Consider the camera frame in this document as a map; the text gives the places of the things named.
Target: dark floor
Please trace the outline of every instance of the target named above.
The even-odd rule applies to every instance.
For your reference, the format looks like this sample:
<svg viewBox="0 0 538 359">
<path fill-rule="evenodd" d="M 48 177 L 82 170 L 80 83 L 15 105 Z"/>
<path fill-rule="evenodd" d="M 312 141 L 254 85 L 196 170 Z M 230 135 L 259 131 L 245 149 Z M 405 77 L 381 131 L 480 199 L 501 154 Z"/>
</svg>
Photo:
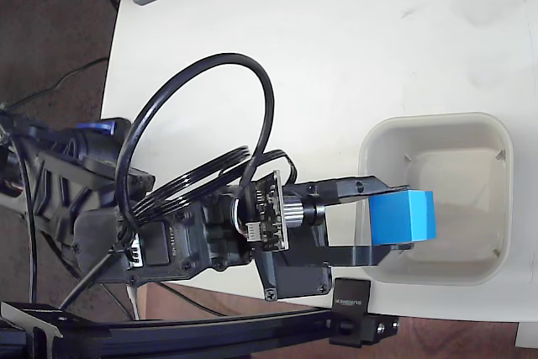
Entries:
<svg viewBox="0 0 538 359">
<path fill-rule="evenodd" d="M 0 103 L 51 86 L 67 71 L 108 55 L 116 12 L 106 0 L 0 0 Z M 106 64 L 68 79 L 59 92 L 23 112 L 61 128 L 99 116 Z M 24 222 L 0 212 L 0 301 L 26 301 L 28 236 Z M 74 280 L 39 240 L 40 303 L 59 304 Z M 129 305 L 124 287 L 113 288 Z M 89 319 L 124 315 L 100 288 L 84 293 L 72 311 Z"/>
</svg>

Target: floor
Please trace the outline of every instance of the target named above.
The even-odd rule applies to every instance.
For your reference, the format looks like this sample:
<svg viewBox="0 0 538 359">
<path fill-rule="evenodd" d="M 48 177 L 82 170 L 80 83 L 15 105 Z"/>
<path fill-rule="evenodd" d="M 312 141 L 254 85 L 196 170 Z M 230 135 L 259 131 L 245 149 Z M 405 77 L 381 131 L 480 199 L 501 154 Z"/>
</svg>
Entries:
<svg viewBox="0 0 538 359">
<path fill-rule="evenodd" d="M 71 69 L 107 56 L 116 12 L 106 0 L 0 0 L 0 16 L 0 103 L 12 103 L 51 86 Z M 105 74 L 106 64 L 95 66 L 22 112 L 55 128 L 98 118 Z M 25 301 L 29 293 L 25 224 L 2 211 L 0 233 L 0 300 Z M 38 240 L 38 300 L 59 304 L 75 283 L 43 240 Z M 124 288 L 113 289 L 129 305 Z M 72 307 L 89 319 L 124 319 L 100 288 L 84 293 Z"/>
<path fill-rule="evenodd" d="M 107 55 L 115 11 L 106 0 L 0 0 L 0 102 L 12 103 L 53 84 L 65 72 Z M 24 112 L 60 128 L 99 116 L 106 66 L 69 79 L 62 90 L 28 105 Z M 0 301 L 24 301 L 29 288 L 28 237 L 24 223 L 0 214 Z M 39 245 L 39 301 L 58 304 L 74 285 L 45 243 Z M 273 311 L 264 302 L 186 288 L 186 293 L 228 313 Z M 114 288 L 129 304 L 124 288 Z M 195 308 L 152 286 L 147 289 L 151 318 L 203 317 Z M 99 288 L 84 293 L 74 313 L 99 321 L 124 315 Z M 361 351 L 325 342 L 262 354 L 261 357 L 538 357 L 538 351 L 513 348 L 516 325 L 428 319 L 403 319 L 400 335 Z"/>
</svg>

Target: blue block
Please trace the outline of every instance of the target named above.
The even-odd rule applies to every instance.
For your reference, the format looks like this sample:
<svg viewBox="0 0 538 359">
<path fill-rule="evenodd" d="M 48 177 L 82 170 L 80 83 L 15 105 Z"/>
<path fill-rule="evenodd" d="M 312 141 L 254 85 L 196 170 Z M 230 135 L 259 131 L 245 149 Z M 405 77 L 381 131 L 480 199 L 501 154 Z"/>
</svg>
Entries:
<svg viewBox="0 0 538 359">
<path fill-rule="evenodd" d="M 434 195 L 400 191 L 368 199 L 372 244 L 404 244 L 435 238 Z"/>
</svg>

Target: circuit board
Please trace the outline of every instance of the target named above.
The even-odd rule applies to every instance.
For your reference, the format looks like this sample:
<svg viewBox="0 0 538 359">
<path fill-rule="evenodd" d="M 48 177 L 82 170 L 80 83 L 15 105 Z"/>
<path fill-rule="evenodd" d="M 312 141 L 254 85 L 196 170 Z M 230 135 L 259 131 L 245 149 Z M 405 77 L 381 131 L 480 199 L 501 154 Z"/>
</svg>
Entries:
<svg viewBox="0 0 538 359">
<path fill-rule="evenodd" d="M 256 209 L 260 222 L 248 225 L 249 241 L 261 241 L 264 251 L 284 251 L 289 247 L 282 216 L 283 200 L 278 170 L 256 181 Z"/>
</svg>

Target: metal screw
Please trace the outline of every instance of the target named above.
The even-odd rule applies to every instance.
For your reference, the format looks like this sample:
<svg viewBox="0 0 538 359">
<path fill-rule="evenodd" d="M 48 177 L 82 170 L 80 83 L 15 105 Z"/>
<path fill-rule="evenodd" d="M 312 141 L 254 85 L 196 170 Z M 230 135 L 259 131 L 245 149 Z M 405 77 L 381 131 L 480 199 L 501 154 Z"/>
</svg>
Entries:
<svg viewBox="0 0 538 359">
<path fill-rule="evenodd" d="M 266 301 L 274 302 L 275 300 L 277 300 L 277 292 L 275 292 L 275 289 L 266 289 Z"/>
<path fill-rule="evenodd" d="M 193 269 L 193 264 L 190 261 L 183 262 L 183 264 L 182 264 L 182 270 L 183 271 L 188 272 L 191 269 Z"/>
</svg>

